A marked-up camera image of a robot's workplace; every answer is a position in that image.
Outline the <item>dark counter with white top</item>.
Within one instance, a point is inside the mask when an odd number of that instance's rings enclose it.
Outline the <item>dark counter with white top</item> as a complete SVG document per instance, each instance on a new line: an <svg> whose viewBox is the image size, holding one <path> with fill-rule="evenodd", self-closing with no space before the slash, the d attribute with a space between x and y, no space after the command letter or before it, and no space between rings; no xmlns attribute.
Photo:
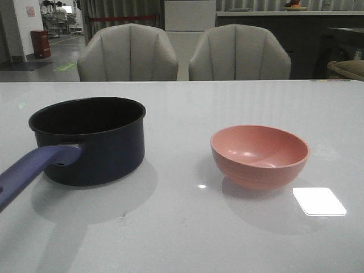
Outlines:
<svg viewBox="0 0 364 273"><path fill-rule="evenodd" d="M244 24L270 30L292 60L291 79L309 79L330 27L363 27L363 11L216 12L216 26Z"/></svg>

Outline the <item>left beige upholstered chair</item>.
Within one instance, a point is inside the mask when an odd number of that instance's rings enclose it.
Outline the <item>left beige upholstered chair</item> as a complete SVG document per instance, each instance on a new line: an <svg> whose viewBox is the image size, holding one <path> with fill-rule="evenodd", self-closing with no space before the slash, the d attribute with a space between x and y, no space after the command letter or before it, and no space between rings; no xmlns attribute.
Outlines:
<svg viewBox="0 0 364 273"><path fill-rule="evenodd" d="M123 24L99 30L77 60L81 81L175 81L179 64L160 28Z"/></svg>

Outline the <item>grey pleated curtain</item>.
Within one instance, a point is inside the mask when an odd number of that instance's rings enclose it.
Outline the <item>grey pleated curtain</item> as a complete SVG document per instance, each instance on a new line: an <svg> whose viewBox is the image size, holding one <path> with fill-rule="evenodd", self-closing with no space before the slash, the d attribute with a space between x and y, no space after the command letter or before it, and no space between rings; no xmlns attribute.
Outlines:
<svg viewBox="0 0 364 273"><path fill-rule="evenodd" d="M164 28L164 2L160 0L91 0L77 1L81 9L85 37L90 40L94 34L106 27L136 23ZM90 22L89 17L142 16L158 14L158 19L124 22Z"/></svg>

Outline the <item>tan cushion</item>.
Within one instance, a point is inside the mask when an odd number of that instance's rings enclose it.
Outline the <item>tan cushion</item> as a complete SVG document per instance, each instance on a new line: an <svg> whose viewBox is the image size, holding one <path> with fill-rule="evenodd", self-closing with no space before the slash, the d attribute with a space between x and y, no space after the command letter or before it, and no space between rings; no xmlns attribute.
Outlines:
<svg viewBox="0 0 364 273"><path fill-rule="evenodd" d="M331 61L327 68L338 78L363 81L363 60Z"/></svg>

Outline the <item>red trash bin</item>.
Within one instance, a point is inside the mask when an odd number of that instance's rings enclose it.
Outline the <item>red trash bin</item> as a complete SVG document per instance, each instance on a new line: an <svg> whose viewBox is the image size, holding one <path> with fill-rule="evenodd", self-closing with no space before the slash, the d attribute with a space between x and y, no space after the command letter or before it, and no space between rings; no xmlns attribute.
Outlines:
<svg viewBox="0 0 364 273"><path fill-rule="evenodd" d="M38 59L50 57L48 32L46 30L32 30L30 34L35 57Z"/></svg>

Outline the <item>right beige upholstered chair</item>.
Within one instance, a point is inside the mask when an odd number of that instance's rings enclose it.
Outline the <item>right beige upholstered chair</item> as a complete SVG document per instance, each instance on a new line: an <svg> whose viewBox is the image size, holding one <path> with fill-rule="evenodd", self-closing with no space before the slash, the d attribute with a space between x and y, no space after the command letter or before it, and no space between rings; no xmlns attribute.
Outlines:
<svg viewBox="0 0 364 273"><path fill-rule="evenodd" d="M188 72L191 81L288 80L291 58L271 31L228 24L200 36Z"/></svg>

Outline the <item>white cabinet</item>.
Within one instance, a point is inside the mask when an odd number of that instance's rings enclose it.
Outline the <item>white cabinet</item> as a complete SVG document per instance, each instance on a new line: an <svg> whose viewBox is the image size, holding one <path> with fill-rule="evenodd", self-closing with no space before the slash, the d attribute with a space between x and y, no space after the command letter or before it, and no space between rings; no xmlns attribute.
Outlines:
<svg viewBox="0 0 364 273"><path fill-rule="evenodd" d="M214 27L216 1L165 1L164 29L176 53L178 81L188 81L188 64L201 34Z"/></svg>

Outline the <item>beige upholstered chair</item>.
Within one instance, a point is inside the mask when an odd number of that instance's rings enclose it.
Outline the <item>beige upholstered chair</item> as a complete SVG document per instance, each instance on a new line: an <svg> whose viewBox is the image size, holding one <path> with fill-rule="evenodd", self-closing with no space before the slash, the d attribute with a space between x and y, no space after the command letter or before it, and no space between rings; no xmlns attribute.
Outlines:
<svg viewBox="0 0 364 273"><path fill-rule="evenodd" d="M123 24L99 30L77 60L81 81L175 81L179 64L160 28Z"/></svg>
<svg viewBox="0 0 364 273"><path fill-rule="evenodd" d="M291 58L271 31L228 24L200 36L188 72L191 81L288 80Z"/></svg>

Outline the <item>red barrier belt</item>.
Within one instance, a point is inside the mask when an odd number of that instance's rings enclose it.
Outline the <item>red barrier belt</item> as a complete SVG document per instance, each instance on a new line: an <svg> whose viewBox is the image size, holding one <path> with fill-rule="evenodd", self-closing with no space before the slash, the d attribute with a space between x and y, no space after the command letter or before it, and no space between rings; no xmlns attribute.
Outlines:
<svg viewBox="0 0 364 273"><path fill-rule="evenodd" d="M89 17L90 22L124 22L137 20L153 20L158 19L158 14L142 15L142 16L118 16L118 17Z"/></svg>

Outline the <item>pink plastic bowl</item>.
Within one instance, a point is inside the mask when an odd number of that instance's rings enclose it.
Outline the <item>pink plastic bowl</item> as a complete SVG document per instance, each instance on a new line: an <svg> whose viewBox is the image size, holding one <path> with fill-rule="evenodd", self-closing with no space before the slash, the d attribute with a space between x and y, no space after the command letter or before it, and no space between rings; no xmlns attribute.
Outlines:
<svg viewBox="0 0 364 273"><path fill-rule="evenodd" d="M309 157L308 145L286 131L239 125L213 134L210 145L218 169L247 189L271 190L295 180Z"/></svg>

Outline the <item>dark blue saucepan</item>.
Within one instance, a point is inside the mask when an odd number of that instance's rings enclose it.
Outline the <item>dark blue saucepan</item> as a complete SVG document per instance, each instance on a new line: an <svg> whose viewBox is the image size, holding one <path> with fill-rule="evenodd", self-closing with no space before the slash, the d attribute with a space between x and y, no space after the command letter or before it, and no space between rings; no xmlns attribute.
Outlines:
<svg viewBox="0 0 364 273"><path fill-rule="evenodd" d="M75 187L129 175L144 159L145 115L140 102L121 97L70 100L38 110L28 121L37 148L1 174L1 208L41 173Z"/></svg>

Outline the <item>fruit plate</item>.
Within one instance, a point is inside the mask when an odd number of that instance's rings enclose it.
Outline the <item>fruit plate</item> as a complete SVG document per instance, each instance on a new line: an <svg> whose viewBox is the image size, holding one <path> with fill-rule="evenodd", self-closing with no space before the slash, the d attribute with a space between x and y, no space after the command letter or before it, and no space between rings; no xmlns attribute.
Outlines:
<svg viewBox="0 0 364 273"><path fill-rule="evenodd" d="M305 11L306 9L300 5L300 0L290 0L284 5L285 11Z"/></svg>

